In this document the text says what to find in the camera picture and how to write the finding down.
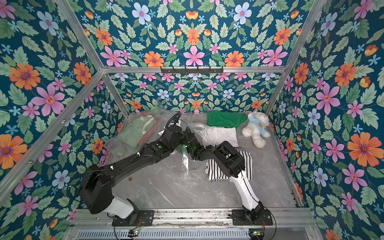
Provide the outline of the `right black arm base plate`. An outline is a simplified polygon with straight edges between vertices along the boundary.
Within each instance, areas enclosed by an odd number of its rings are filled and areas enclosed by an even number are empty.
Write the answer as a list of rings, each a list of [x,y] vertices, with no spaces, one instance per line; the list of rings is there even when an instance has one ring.
[[[272,214],[268,210],[262,210],[254,213],[246,209],[233,209],[228,218],[231,218],[234,226],[272,226],[274,220]]]

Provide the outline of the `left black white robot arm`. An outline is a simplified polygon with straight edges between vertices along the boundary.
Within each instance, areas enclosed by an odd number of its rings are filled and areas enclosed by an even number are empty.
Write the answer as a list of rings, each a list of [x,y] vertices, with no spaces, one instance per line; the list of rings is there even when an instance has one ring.
[[[162,135],[144,144],[136,154],[103,167],[92,165],[86,170],[79,196],[91,214],[108,213],[121,219],[133,214],[137,207],[129,199],[115,197],[112,188],[131,174],[169,157],[183,143],[185,133],[176,125],[181,115],[170,118]]]

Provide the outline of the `clear plastic vacuum bag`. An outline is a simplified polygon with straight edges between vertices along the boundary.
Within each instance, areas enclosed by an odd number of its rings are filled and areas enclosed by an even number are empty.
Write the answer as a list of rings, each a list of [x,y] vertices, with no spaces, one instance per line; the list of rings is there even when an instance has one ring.
[[[176,125],[181,115],[178,113],[170,118],[163,134],[145,144],[137,154],[104,167],[99,180],[115,185],[125,176],[168,158],[179,146],[185,146],[188,156],[195,161],[219,159],[220,152],[215,147],[201,145],[189,127],[182,129]]]

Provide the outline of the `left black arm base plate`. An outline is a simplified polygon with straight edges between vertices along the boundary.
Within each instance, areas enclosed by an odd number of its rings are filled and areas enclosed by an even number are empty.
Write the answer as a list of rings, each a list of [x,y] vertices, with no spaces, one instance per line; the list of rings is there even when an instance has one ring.
[[[155,211],[134,210],[126,219],[114,217],[113,227],[149,227],[152,226]]]

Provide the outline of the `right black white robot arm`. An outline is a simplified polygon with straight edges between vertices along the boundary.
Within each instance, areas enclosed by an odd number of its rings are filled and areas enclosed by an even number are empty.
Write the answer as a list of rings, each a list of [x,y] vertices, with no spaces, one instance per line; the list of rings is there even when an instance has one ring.
[[[214,160],[219,170],[230,178],[242,199],[245,221],[255,224],[265,208],[246,176],[244,157],[227,141],[217,146],[203,146],[189,128],[183,131],[183,135],[182,144],[187,146],[187,152],[193,160]]]

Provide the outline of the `black white striped garment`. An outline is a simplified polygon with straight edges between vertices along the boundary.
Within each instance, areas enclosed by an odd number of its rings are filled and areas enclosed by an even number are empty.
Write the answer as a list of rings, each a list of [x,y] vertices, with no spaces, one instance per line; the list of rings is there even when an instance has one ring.
[[[236,150],[240,153],[240,155],[244,158],[245,160],[245,172],[246,176],[249,181],[252,180],[253,176],[253,158],[250,152],[245,150],[244,148],[237,147]],[[205,172],[208,175],[208,180],[217,183],[217,182],[222,182],[222,181],[229,181],[230,177],[227,177],[219,168],[215,160],[209,159],[206,162],[205,166]]]

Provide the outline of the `green t-shirt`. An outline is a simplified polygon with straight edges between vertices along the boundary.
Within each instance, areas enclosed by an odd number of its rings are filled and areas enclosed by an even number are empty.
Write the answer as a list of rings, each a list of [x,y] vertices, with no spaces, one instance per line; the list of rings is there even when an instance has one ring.
[[[244,113],[209,111],[207,113],[207,125],[218,128],[238,128],[247,118]]]

